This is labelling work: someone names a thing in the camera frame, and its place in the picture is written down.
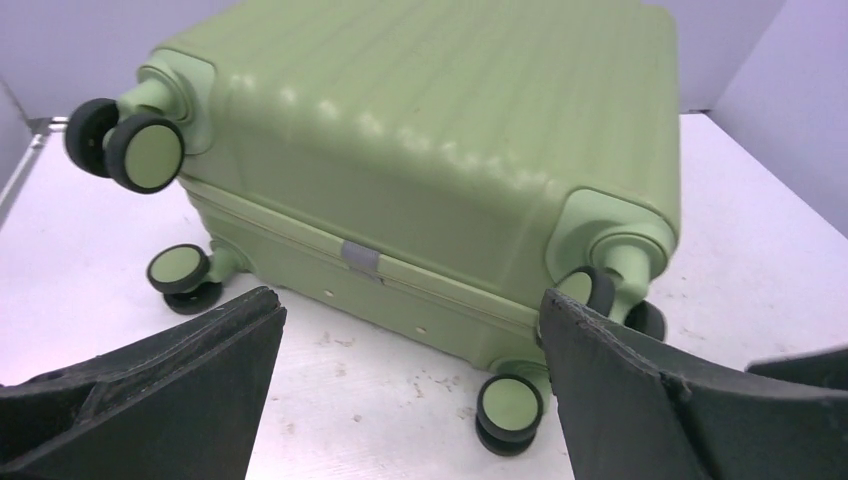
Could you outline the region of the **green suitcase with blue lining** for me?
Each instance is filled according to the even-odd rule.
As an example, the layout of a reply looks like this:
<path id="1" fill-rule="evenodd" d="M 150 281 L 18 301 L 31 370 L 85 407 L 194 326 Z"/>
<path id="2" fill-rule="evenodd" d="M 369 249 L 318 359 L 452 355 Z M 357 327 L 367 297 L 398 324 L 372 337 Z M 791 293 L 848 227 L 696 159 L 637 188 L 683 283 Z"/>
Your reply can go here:
<path id="1" fill-rule="evenodd" d="M 242 1 L 70 115 L 88 174 L 173 182 L 210 234 L 146 275 L 175 312 L 238 272 L 490 373 L 475 428 L 532 444 L 557 290 L 663 339 L 681 236 L 677 29 L 643 1 Z"/>

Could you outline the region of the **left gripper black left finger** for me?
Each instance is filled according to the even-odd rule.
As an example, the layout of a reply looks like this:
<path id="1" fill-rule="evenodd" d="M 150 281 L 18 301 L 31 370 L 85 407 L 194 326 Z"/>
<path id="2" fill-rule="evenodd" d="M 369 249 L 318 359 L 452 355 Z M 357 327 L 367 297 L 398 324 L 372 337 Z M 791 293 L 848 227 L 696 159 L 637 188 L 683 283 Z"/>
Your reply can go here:
<path id="1" fill-rule="evenodd" d="M 5 479 L 242 479 L 286 321 L 252 289 L 1 390 Z"/>

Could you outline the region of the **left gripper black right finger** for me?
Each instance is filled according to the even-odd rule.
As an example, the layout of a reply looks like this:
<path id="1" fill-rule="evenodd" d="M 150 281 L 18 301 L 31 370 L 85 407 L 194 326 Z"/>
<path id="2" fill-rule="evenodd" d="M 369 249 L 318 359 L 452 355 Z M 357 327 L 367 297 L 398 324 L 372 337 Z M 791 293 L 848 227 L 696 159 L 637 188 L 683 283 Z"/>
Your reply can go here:
<path id="1" fill-rule="evenodd" d="M 707 361 L 552 289 L 539 323 L 576 478 L 846 478 L 847 390 Z"/>

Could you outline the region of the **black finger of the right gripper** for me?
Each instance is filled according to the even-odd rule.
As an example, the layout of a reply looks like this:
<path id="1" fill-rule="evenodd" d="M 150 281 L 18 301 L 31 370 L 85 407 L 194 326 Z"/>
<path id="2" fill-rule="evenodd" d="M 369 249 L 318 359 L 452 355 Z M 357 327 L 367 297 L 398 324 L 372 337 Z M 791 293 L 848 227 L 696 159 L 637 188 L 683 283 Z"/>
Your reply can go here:
<path id="1" fill-rule="evenodd" d="M 847 348 L 755 361 L 745 371 L 791 383 L 846 391 Z"/>

